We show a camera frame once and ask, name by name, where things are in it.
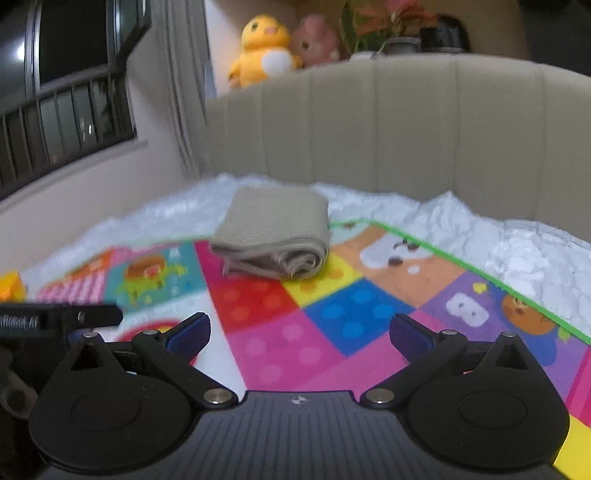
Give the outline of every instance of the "white bedsheet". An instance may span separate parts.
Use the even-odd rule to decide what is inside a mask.
[[[49,281],[112,246],[211,235],[242,185],[265,177],[221,175],[96,225],[77,242],[22,276],[34,294]],[[475,215],[447,192],[420,203],[398,194],[367,194],[314,185],[329,198],[333,222],[373,219],[427,241],[498,278],[591,337],[591,244],[538,222]]]

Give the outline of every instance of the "blue square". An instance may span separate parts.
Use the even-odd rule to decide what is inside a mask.
[[[394,314],[409,314],[413,310],[364,278],[304,309],[332,344],[347,356],[386,333]]]
[[[143,265],[148,266],[145,274]],[[197,252],[188,241],[113,267],[107,276],[104,299],[132,312],[205,289]]]

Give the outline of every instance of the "gray curtain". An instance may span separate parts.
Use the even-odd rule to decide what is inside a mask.
[[[186,174],[210,174],[205,117],[206,69],[210,68],[203,0],[159,0],[171,113]]]

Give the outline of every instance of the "metal screw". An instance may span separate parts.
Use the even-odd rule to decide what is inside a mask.
[[[232,392],[225,388],[212,388],[203,394],[203,398],[208,403],[221,405],[222,403],[226,403],[232,399]]]
[[[394,392],[388,390],[387,388],[372,388],[368,390],[365,394],[365,398],[367,398],[372,403],[383,404],[391,402],[394,399],[395,395]]]

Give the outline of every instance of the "beige upholstered headboard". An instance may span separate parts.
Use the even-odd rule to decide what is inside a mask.
[[[207,106],[215,172],[536,219],[591,240],[591,78],[477,55],[294,72]]]

